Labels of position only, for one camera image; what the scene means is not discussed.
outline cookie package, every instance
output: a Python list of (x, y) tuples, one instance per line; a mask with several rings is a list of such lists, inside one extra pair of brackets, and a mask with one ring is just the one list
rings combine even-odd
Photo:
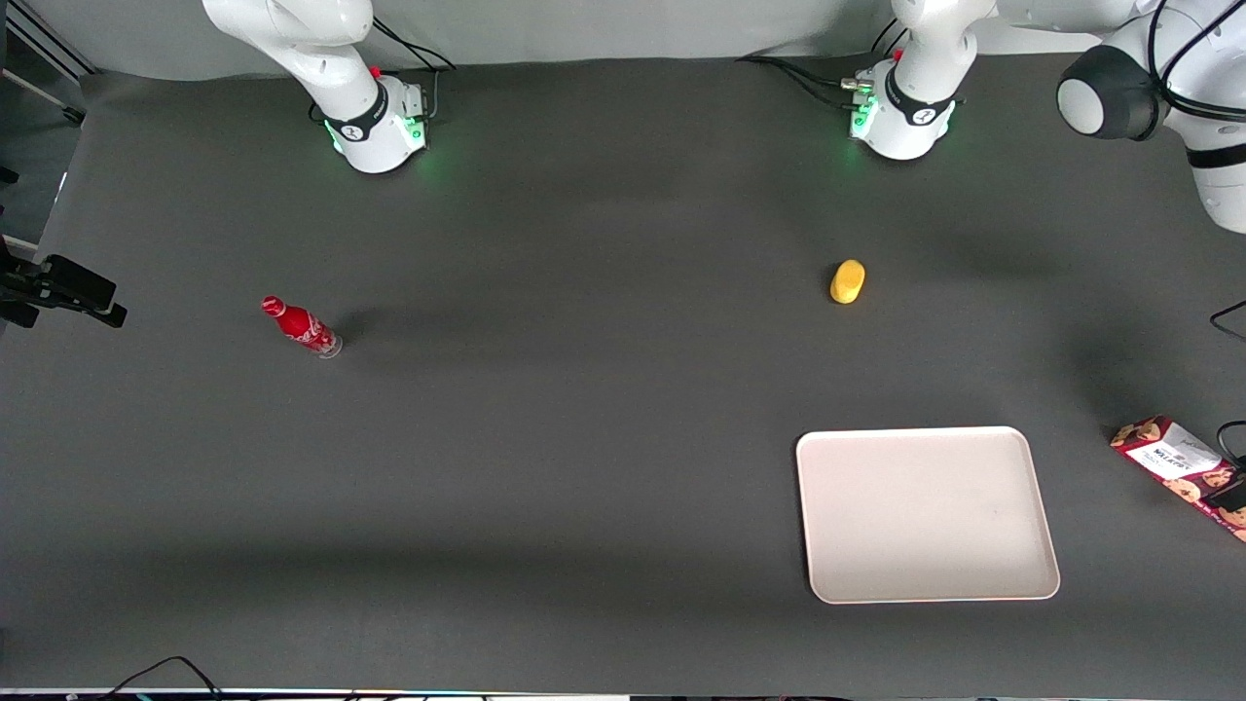
[(1111, 440), (1111, 447), (1246, 543), (1246, 507), (1215, 506), (1219, 503), (1215, 498), (1212, 504), (1207, 503), (1209, 497), (1241, 481), (1236, 468), (1206, 443), (1172, 420), (1159, 416), (1121, 428)]

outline red coca-cola bottle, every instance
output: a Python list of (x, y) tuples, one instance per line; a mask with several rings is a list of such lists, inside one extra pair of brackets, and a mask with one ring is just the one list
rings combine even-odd
[(303, 345), (321, 359), (333, 359), (341, 350), (341, 339), (324, 321), (303, 306), (290, 306), (277, 296), (265, 296), (259, 304), (264, 313), (277, 319), (277, 325), (290, 340)]

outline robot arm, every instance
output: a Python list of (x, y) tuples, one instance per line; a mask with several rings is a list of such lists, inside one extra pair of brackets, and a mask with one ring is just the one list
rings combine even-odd
[[(896, 159), (930, 151), (947, 131), (951, 97), (977, 54), (969, 25), (979, 19), (1001, 15), (1027, 29), (1104, 34), (1104, 44), (1062, 77), (1058, 102), (1065, 121), (1098, 138), (1141, 141), (1159, 126), (1172, 128), (1185, 141), (1209, 214), (1246, 233), (1246, 127), (1239, 123), (1246, 120), (1182, 111), (1179, 105), (1185, 102), (1172, 97), (1227, 105), (1239, 113), (1246, 107), (1246, 65), (1240, 61), (1246, 10), (1221, 19), (1236, 7), (1231, 0), (892, 0), (892, 7), (912, 40), (898, 62), (883, 60), (856, 81), (845, 81), (847, 87), (866, 85), (866, 91), (885, 87), (855, 98), (863, 106), (851, 127), (854, 138)], [(1156, 12), (1164, 21), (1153, 21)], [(1204, 30), (1206, 36), (1174, 64)], [(1168, 91), (1159, 85), (1161, 77)]]
[(353, 44), (373, 27), (371, 0), (203, 0), (221, 31), (288, 70), (325, 116), (334, 147), (355, 168), (396, 168), (424, 148), (419, 86), (374, 76)]
[(1235, 7), (1158, 4), (1069, 66), (1057, 98), (1065, 122), (1087, 136), (1143, 141), (1159, 126), (1175, 131), (1207, 214), (1246, 233), (1246, 12)]
[(892, 0), (891, 6), (912, 39), (902, 61), (888, 57), (857, 73), (855, 85), (877, 96), (865, 101), (850, 136), (908, 161), (947, 132), (952, 96), (978, 56), (969, 25), (992, 16), (996, 0)]

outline gray table surface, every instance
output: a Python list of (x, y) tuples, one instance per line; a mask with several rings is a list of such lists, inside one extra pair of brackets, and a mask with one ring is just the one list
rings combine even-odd
[[(1241, 699), (1246, 547), (1104, 431), (1246, 417), (1246, 240), (1174, 134), (1062, 125), (1070, 60), (907, 164), (773, 68), (471, 67), (380, 177), (292, 81), (91, 78), (45, 252), (131, 314), (0, 340), (0, 684)], [(1059, 594), (819, 603), (796, 440), (958, 425), (1029, 438)]]

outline cable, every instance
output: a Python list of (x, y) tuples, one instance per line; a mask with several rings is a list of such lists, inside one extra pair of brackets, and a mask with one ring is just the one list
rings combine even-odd
[(397, 35), (394, 34), (392, 31), (390, 31), (388, 29), (381, 29), (381, 26), (384, 26), (384, 25), (381, 25), (380, 22), (376, 22), (376, 30), (378, 31), (380, 31), (385, 36), (392, 39), (394, 41), (397, 41), (399, 44), (401, 44), (404, 49), (406, 49), (407, 51), (410, 51), (416, 59), (420, 60), (420, 62), (422, 62), (425, 66), (427, 66), (430, 71), (437, 72), (437, 67), (434, 66), (432, 64), (430, 64), (429, 60), (424, 57), (424, 54), (420, 54), (412, 45), (407, 45), (406, 41), (399, 39)]
[(143, 670), (141, 672), (135, 672), (135, 674), (127, 676), (125, 680), (121, 681), (121, 684), (118, 684), (117, 686), (113, 686), (111, 691), (108, 691), (103, 696), (100, 696), (100, 699), (101, 700), (102, 699), (112, 699), (113, 696), (117, 695), (118, 691), (121, 691), (122, 689), (130, 686), (130, 682), (135, 681), (136, 679), (143, 676), (147, 672), (151, 672), (151, 671), (153, 671), (153, 670), (156, 670), (156, 669), (158, 669), (158, 667), (161, 667), (163, 665), (167, 665), (168, 662), (174, 662), (174, 661), (176, 662), (182, 662), (187, 667), (191, 667), (191, 671), (194, 672), (194, 676), (199, 677), (199, 680), (203, 681), (203, 686), (208, 687), (208, 692), (212, 694), (212, 699), (214, 701), (221, 701), (221, 687), (217, 686), (216, 682), (213, 682), (211, 679), (208, 679), (208, 675), (203, 674), (203, 670), (201, 670), (199, 667), (196, 667), (194, 662), (187, 660), (186, 657), (183, 657), (181, 655), (173, 655), (172, 657), (164, 657), (163, 660), (161, 660), (159, 662), (156, 662), (155, 665), (147, 667), (146, 670)]
[(410, 52), (412, 52), (412, 54), (415, 54), (421, 61), (424, 61), (424, 65), (429, 66), (429, 70), (435, 71), (437, 68), (432, 67), (432, 64), (430, 64), (427, 59), (425, 59), (424, 56), (421, 56), (419, 54), (420, 51), (424, 51), (425, 54), (432, 54), (434, 56), (436, 56), (437, 59), (440, 59), (441, 62), (446, 65), (446, 67), (449, 67), (452, 71), (459, 70), (459, 66), (454, 65), (450, 61), (450, 59), (446, 59), (445, 56), (442, 56), (441, 54), (434, 51), (432, 49), (429, 49), (427, 46), (420, 46), (419, 44), (412, 44), (412, 42), (405, 40), (405, 39), (402, 39), (401, 36), (397, 35), (396, 31), (391, 30), (381, 20), (374, 17), (373, 19), (373, 26), (375, 26), (376, 29), (379, 29), (381, 31), (381, 34), (384, 34), (385, 36), (392, 39), (394, 41), (397, 41), (402, 46), (406, 46), (406, 50), (410, 51)]
[(776, 59), (774, 56), (759, 56), (756, 54), (749, 54), (748, 56), (740, 56), (736, 61), (744, 61), (746, 64), (766, 64), (769, 66), (778, 66), (785, 71), (794, 72), (806, 80), (816, 82), (819, 85), (825, 85), (829, 87), (839, 87), (840, 81), (829, 77), (822, 77), (809, 68), (802, 68), (791, 61), (785, 61), (784, 59)]
[(1185, 97), (1184, 95), (1177, 95), (1171, 88), (1169, 88), (1169, 77), (1172, 75), (1172, 70), (1176, 68), (1177, 62), (1185, 57), (1195, 46), (1199, 45), (1204, 39), (1211, 35), (1220, 25), (1234, 16), (1239, 10), (1246, 6), (1246, 0), (1236, 0), (1229, 6), (1224, 12), (1216, 16), (1207, 26), (1202, 29), (1199, 34), (1194, 36), (1190, 41), (1186, 41), (1181, 49), (1179, 49), (1172, 57), (1169, 60), (1168, 67), (1160, 73), (1156, 66), (1155, 57), (1155, 35), (1159, 30), (1160, 14), (1168, 5), (1168, 0), (1160, 0), (1159, 5), (1155, 6), (1155, 12), (1151, 15), (1150, 30), (1146, 36), (1146, 57), (1150, 62), (1150, 75), (1151, 81), (1155, 83), (1164, 97), (1164, 101), (1172, 106), (1172, 108), (1185, 112), (1191, 116), (1204, 117), (1209, 120), (1220, 120), (1230, 122), (1242, 122), (1246, 123), (1246, 108), (1231, 107), (1226, 105), (1212, 105), (1209, 102), (1201, 102), (1191, 97)]
[(900, 21), (900, 17), (896, 17), (896, 19), (891, 20), (890, 22), (887, 22), (887, 26), (882, 27), (882, 31), (880, 31), (878, 36), (875, 37), (873, 44), (870, 45), (870, 52), (871, 54), (873, 54), (875, 51), (878, 50), (878, 42), (882, 41), (883, 36), (887, 36), (887, 32), (891, 31), (891, 27), (896, 26), (896, 22), (898, 22), (898, 21)]
[(424, 118), (431, 120), (437, 116), (437, 80), (441, 77), (441, 71), (432, 71), (432, 110), (429, 111), (427, 116)]
[(887, 46), (887, 52), (883, 54), (883, 56), (891, 56), (891, 52), (896, 50), (896, 45), (900, 44), (900, 40), (903, 39), (906, 34), (912, 34), (908, 31), (908, 27), (905, 27), (903, 31), (896, 35), (896, 39), (891, 41), (891, 46)]
[(786, 64), (786, 61), (779, 61), (778, 59), (769, 59), (768, 56), (741, 56), (741, 57), (736, 59), (736, 61), (743, 61), (743, 62), (746, 62), (746, 64), (764, 64), (764, 65), (776, 66), (779, 70), (781, 70), (784, 72), (784, 75), (786, 75), (787, 77), (790, 77), (791, 80), (794, 80), (796, 82), (796, 85), (799, 85), (800, 88), (804, 90), (805, 92), (807, 92), (809, 96), (812, 97), (814, 100), (817, 100), (819, 102), (821, 102), (824, 105), (830, 105), (832, 107), (841, 106), (840, 102), (836, 102), (835, 100), (831, 100), (830, 97), (827, 97), (827, 96), (817, 92), (816, 90), (814, 90), (812, 85), (810, 85), (810, 83), (805, 82), (804, 80), (801, 80), (801, 73), (800, 72), (797, 72), (796, 70), (789, 68), (787, 66), (784, 65), (784, 64)]
[(1246, 464), (1242, 463), (1242, 458), (1234, 454), (1234, 452), (1230, 451), (1227, 446), (1225, 446), (1225, 431), (1241, 426), (1246, 426), (1246, 422), (1229, 422), (1225, 426), (1217, 428), (1216, 445), (1220, 446), (1220, 453), (1225, 457), (1226, 461), (1229, 461), (1230, 464), (1232, 464), (1239, 471), (1246, 471)]
[(814, 100), (817, 100), (819, 102), (821, 102), (824, 105), (830, 105), (831, 107), (842, 107), (845, 110), (851, 110), (851, 108), (855, 107), (855, 105), (852, 105), (850, 102), (839, 102), (839, 101), (835, 101), (835, 100), (832, 100), (832, 98), (830, 98), (830, 97), (827, 97), (827, 96), (817, 92), (817, 90), (815, 90), (815, 85), (824, 86), (824, 87), (836, 87), (837, 88), (840, 86), (840, 82), (837, 80), (831, 80), (831, 78), (816, 75), (816, 73), (809, 71), (807, 68), (802, 68), (802, 67), (797, 66), (796, 64), (792, 64), (791, 61), (785, 61), (782, 59), (775, 59), (774, 56), (758, 56), (755, 54), (750, 54), (748, 56), (740, 56), (739, 59), (736, 59), (736, 61), (745, 62), (745, 64), (761, 64), (761, 65), (766, 65), (766, 66), (775, 66), (776, 68), (781, 70), (784, 72), (784, 75), (786, 75), (787, 77), (790, 77), (791, 80), (794, 80), (796, 82), (796, 85), (799, 85), (800, 88), (804, 90), (806, 93), (809, 93), (809, 96), (812, 97)]

